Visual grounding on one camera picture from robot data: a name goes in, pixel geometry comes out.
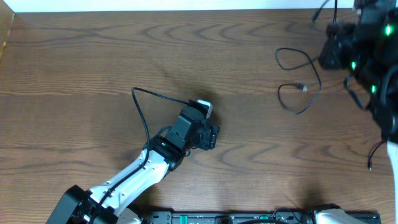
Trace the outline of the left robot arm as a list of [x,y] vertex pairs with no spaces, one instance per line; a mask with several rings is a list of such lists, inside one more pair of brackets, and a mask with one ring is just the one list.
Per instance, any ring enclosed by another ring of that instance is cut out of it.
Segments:
[[116,223],[141,193],[174,171],[192,149],[215,147],[220,129],[209,122],[212,109],[207,101],[190,101],[175,124],[159,131],[121,172],[89,190],[69,188],[48,223]]

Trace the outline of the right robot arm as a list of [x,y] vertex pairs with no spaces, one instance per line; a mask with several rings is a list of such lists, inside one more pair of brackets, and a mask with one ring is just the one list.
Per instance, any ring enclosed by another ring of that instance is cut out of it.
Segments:
[[361,110],[368,110],[381,129],[383,143],[397,143],[397,5],[396,1],[355,1],[357,23],[326,27],[327,41],[319,56],[324,70],[348,70],[343,84],[354,78],[369,93],[364,105],[349,91]]

